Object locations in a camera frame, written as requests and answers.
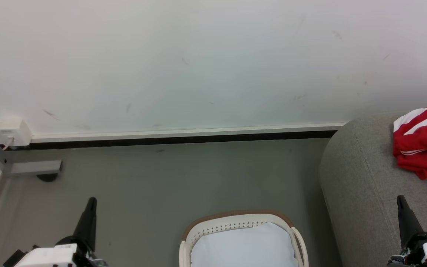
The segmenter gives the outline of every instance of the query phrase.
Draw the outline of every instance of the floor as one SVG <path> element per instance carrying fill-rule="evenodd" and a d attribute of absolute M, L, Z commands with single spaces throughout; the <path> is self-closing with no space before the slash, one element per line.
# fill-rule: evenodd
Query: floor
<path fill-rule="evenodd" d="M 17 162 L 63 159 L 52 183 L 10 178 L 0 212 L 0 266 L 17 249 L 70 235 L 98 199 L 96 255 L 111 266 L 178 266 L 193 220 L 267 208 L 302 233 L 310 266 L 341 265 L 318 181 L 328 139 L 215 142 L 10 152 Z"/>

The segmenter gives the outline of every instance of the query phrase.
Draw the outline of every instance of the brown basket rim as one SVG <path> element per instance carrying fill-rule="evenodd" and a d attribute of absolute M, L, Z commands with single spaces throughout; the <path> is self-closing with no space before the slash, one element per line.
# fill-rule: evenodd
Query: brown basket rim
<path fill-rule="evenodd" d="M 289 227 L 293 227 L 293 223 L 292 221 L 286 217 L 286 215 L 278 212 L 278 211 L 273 211 L 273 210 L 247 210 L 247 211 L 228 211 L 228 212 L 224 212 L 224 213 L 218 213 L 215 215 L 209 215 L 209 216 L 205 216 L 202 218 L 198 218 L 195 221 L 193 221 L 188 227 L 187 229 L 185 229 L 185 232 L 182 236 L 182 241 L 185 241 L 187 239 L 187 235 L 189 234 L 190 230 L 192 230 L 192 228 L 194 226 L 196 226 L 199 223 L 203 223 L 207 220 L 213 220 L 213 219 L 218 219 L 218 218 L 223 218 L 223 217 L 230 217 L 230 216 L 236 216 L 236 215 L 248 215 L 248 214 L 271 214 L 271 215 L 276 215 L 278 217 L 280 217 L 281 219 L 283 219 L 283 221 L 285 221 Z"/>

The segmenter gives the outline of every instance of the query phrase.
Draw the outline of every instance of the sofa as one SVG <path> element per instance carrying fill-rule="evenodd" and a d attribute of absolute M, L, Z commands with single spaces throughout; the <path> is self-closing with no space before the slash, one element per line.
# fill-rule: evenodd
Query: sofa
<path fill-rule="evenodd" d="M 400 253 L 398 195 L 427 231 L 427 179 L 399 168 L 392 154 L 393 122 L 402 115 L 353 120 L 325 149 L 320 183 L 344 267 L 385 267 Z"/>

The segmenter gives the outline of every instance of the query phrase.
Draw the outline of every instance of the white baseboard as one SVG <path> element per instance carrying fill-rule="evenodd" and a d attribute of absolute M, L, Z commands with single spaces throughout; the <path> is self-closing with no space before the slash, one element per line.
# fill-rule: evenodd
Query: white baseboard
<path fill-rule="evenodd" d="M 217 129 L 171 130 L 149 132 L 105 132 L 105 133 L 76 133 L 66 135 L 34 135 L 32 143 L 41 142 L 76 142 L 99 140 L 123 140 L 143 138 L 167 138 L 188 136 L 212 136 L 212 135 L 245 135 L 245 134 L 271 134 L 276 132 L 308 132 L 338 130 L 344 123 L 316 123 L 306 125 L 276 125 L 257 127 L 236 127 Z"/>

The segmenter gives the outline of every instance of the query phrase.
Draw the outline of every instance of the white electrical socket box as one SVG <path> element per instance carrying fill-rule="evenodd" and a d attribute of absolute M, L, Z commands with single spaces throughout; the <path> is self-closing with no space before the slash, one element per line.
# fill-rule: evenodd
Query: white electrical socket box
<path fill-rule="evenodd" d="M 29 130 L 24 120 L 19 118 L 0 119 L 0 142 L 4 145 L 29 145 L 31 140 L 31 130 Z"/>

